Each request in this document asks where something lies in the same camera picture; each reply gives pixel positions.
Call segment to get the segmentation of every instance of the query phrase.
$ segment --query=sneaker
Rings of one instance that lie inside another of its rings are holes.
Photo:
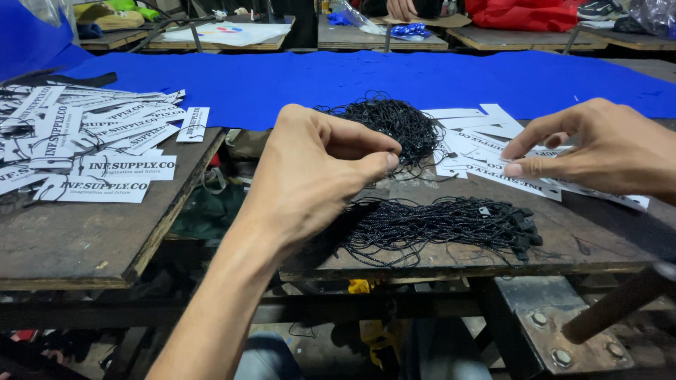
[[[628,16],[627,12],[612,0],[591,0],[577,8],[577,18],[590,21],[608,21]]]

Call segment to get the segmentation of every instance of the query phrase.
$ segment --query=right hand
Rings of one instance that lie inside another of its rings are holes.
[[[413,0],[387,0],[387,11],[397,20],[406,22],[410,22],[413,16],[418,15]]]
[[[505,167],[512,178],[560,178],[617,195],[676,195],[676,133],[631,107],[592,99],[533,120],[502,152],[522,157],[540,141],[553,149],[570,136],[576,146],[556,158],[521,158]]]

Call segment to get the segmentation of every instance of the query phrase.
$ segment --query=forearm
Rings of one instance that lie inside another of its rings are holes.
[[[282,249],[279,241],[260,225],[235,222],[148,379],[230,379],[235,375],[242,339],[276,269],[268,258]]]

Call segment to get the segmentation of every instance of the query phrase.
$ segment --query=green fabric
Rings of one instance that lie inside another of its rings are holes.
[[[241,185],[228,184],[220,194],[211,194],[198,186],[169,232],[195,239],[221,239],[235,220],[245,196]]]

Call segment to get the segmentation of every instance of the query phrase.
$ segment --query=bolt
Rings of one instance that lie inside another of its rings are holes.
[[[545,327],[547,325],[547,317],[541,312],[534,312],[533,315],[531,315],[531,320],[535,323],[535,326],[538,327]]]
[[[610,342],[606,344],[606,351],[612,356],[613,359],[623,359],[625,357],[625,352],[622,350],[619,344],[615,342]]]
[[[556,364],[559,364],[560,366],[569,366],[573,361],[571,356],[568,355],[568,352],[559,350],[558,348],[552,352],[552,358],[556,361]]]

